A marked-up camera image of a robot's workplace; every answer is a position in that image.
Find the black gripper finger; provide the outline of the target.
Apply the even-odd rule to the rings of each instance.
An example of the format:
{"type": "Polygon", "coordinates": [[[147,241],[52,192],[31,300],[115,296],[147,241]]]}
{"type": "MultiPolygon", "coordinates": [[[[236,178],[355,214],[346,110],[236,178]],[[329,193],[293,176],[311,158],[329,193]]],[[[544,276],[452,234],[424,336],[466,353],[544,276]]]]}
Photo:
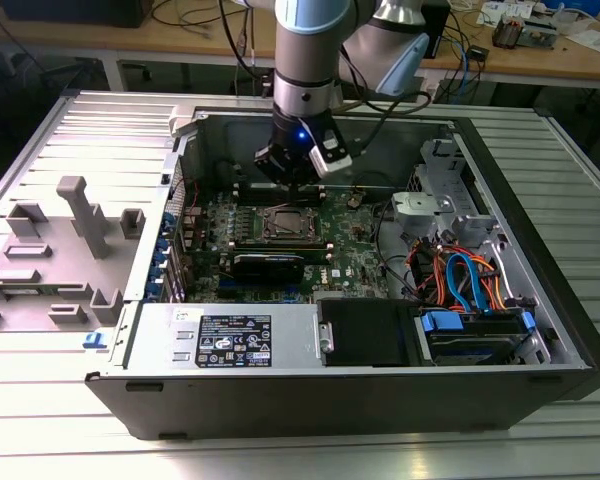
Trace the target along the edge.
{"type": "Polygon", "coordinates": [[[326,190],[320,184],[321,179],[317,174],[310,174],[298,181],[297,199],[299,201],[324,201],[326,190]]]}
{"type": "Polygon", "coordinates": [[[297,182],[293,176],[293,168],[286,163],[284,150],[269,144],[254,154],[254,165],[286,194],[289,201],[296,201],[298,195],[297,182]]]}

